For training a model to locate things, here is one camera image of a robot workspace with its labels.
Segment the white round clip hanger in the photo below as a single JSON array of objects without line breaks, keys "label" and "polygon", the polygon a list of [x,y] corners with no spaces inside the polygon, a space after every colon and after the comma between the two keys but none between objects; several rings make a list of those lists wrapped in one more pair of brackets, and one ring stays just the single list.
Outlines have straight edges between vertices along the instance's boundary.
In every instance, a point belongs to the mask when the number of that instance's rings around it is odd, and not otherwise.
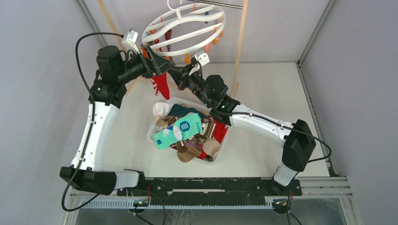
[{"label": "white round clip hanger", "polygon": [[223,8],[193,3],[176,8],[154,19],[142,35],[159,56],[171,59],[200,51],[208,53],[224,36],[226,14]]}]

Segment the mint green sock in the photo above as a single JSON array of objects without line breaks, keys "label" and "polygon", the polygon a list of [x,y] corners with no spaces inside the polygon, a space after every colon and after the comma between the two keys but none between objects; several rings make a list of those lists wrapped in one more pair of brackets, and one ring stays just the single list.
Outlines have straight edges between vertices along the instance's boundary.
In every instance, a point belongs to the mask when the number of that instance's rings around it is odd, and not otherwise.
[{"label": "mint green sock", "polygon": [[157,117],[155,125],[158,132],[153,135],[153,141],[159,150],[187,140],[203,130],[198,113],[189,113],[184,117]]}]

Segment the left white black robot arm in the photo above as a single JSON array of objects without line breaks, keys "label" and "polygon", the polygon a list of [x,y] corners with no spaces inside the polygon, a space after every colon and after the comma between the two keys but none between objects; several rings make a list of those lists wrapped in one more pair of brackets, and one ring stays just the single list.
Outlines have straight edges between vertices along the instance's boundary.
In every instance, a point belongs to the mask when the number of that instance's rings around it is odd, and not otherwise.
[{"label": "left white black robot arm", "polygon": [[60,169],[60,177],[69,187],[100,195],[129,188],[135,195],[142,195],[147,183],[140,179],[138,171],[104,171],[103,159],[110,128],[121,108],[127,92],[126,83],[142,76],[153,78],[173,66],[175,62],[158,56],[150,47],[144,53],[126,53],[109,45],[98,50],[99,69],[89,88],[89,111],[84,134],[70,166]]}]

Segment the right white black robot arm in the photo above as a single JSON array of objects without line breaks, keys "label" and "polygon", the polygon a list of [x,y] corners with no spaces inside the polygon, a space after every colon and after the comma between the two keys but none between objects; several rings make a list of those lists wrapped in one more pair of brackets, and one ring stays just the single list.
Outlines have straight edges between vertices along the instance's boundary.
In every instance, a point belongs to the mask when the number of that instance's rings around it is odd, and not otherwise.
[{"label": "right white black robot arm", "polygon": [[168,73],[178,89],[189,89],[217,122],[260,134],[283,149],[271,188],[275,194],[284,195],[297,174],[305,170],[316,147],[308,124],[303,120],[277,120],[252,110],[227,95],[228,86],[220,75],[203,78],[201,69],[192,66],[174,67]]}]

